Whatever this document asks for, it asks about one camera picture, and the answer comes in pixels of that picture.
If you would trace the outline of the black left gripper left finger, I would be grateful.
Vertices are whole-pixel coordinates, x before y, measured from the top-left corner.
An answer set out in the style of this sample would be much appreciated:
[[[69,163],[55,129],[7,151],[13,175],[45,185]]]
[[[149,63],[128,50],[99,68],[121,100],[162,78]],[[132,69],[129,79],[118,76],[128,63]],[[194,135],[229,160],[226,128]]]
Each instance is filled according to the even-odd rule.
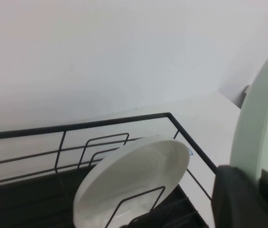
[[[216,171],[213,217],[217,228],[268,228],[268,212],[254,185],[245,173],[228,165]]]

